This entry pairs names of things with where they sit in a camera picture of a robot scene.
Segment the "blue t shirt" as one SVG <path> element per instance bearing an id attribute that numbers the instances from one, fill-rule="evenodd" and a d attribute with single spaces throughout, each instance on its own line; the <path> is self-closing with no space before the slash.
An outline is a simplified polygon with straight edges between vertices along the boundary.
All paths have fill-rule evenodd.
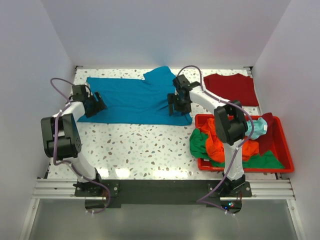
<path id="1" fill-rule="evenodd" d="M 180 112 L 169 114 L 167 95 L 175 92 L 175 75 L 162 66 L 144 73 L 143 79 L 89 77 L 86 82 L 107 106 L 82 123 L 189 126 L 192 117 Z"/>

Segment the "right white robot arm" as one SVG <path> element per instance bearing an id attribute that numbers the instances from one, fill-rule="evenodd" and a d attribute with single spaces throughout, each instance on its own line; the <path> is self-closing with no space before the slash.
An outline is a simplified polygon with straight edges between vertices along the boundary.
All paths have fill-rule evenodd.
<path id="1" fill-rule="evenodd" d="M 223 178 L 214 189 L 220 189 L 227 196 L 235 196 L 246 182 L 242 148 L 248 125 L 241 103 L 217 97 L 207 92 L 200 82 L 189 82 L 183 74 L 175 77 L 172 83 L 175 92 L 167 95 L 170 115 L 190 113 L 191 103 L 213 113 L 216 136 L 223 143 L 224 150 Z"/>

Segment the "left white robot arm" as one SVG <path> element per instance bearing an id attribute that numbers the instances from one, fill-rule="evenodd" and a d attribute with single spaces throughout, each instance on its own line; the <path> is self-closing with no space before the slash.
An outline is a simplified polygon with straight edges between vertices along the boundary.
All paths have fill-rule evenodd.
<path id="1" fill-rule="evenodd" d="M 68 166 L 77 177 L 73 186 L 92 197 L 108 196 L 108 191 L 98 170 L 81 153 L 82 142 L 77 121 L 83 116 L 93 117 L 105 109 L 107 106 L 98 92 L 92 93 L 86 84 L 73 85 L 65 107 L 40 121 L 46 156 L 52 158 L 55 166 Z"/>

